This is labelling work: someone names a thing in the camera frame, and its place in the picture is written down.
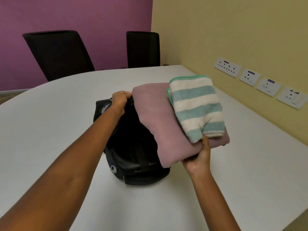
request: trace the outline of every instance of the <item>wall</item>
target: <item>wall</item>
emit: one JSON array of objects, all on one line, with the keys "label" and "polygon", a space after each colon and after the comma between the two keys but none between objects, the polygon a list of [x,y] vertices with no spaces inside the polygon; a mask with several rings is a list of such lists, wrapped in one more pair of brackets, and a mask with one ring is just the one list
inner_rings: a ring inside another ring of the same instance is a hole
[{"label": "wall", "polygon": [[308,94],[308,0],[153,0],[161,63],[214,85],[308,145],[308,103],[293,109],[214,68],[218,56]]},{"label": "wall", "polygon": [[127,66],[126,31],[150,31],[152,0],[0,0],[0,91],[47,82],[23,33],[76,30],[96,70]]}]

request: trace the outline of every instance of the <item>striped towel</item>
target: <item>striped towel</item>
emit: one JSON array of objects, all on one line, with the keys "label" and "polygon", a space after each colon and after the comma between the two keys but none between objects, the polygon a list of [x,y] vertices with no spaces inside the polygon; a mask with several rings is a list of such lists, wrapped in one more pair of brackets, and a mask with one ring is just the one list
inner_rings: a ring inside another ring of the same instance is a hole
[{"label": "striped towel", "polygon": [[212,80],[205,75],[176,77],[167,93],[185,134],[191,143],[225,132],[222,107]]}]

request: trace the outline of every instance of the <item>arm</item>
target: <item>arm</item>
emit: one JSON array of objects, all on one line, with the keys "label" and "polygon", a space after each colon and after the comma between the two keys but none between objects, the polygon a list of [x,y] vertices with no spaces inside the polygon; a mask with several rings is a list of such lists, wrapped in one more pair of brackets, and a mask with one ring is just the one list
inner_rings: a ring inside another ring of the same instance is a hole
[{"label": "arm", "polygon": [[106,143],[124,113],[129,92],[112,96],[112,106],[71,144],[0,219],[0,230],[69,230],[86,197]]},{"label": "arm", "polygon": [[203,136],[202,150],[195,159],[182,163],[192,179],[206,223],[211,231],[240,231],[227,202],[210,171],[209,139]]}]

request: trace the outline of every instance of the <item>office chair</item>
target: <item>office chair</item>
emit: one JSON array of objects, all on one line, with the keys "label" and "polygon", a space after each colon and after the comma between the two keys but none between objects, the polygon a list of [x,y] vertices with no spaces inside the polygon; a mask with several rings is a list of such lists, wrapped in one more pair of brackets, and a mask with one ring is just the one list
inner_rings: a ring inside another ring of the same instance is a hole
[{"label": "office chair", "polygon": [[22,35],[48,81],[94,71],[77,31],[47,31]]},{"label": "office chair", "polygon": [[158,33],[129,31],[126,43],[128,68],[160,66]]}]

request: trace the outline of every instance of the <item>black backpack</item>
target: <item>black backpack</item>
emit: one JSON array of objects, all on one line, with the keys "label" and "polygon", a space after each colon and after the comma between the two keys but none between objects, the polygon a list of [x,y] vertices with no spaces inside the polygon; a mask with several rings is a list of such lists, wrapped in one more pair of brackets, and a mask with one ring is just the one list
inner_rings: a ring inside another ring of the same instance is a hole
[{"label": "black backpack", "polygon": [[[95,122],[111,106],[112,99],[96,102]],[[133,98],[128,99],[125,113],[112,132],[105,154],[111,171],[128,185],[149,185],[163,179],[170,168],[163,168],[157,155],[157,143],[139,121]]]}]

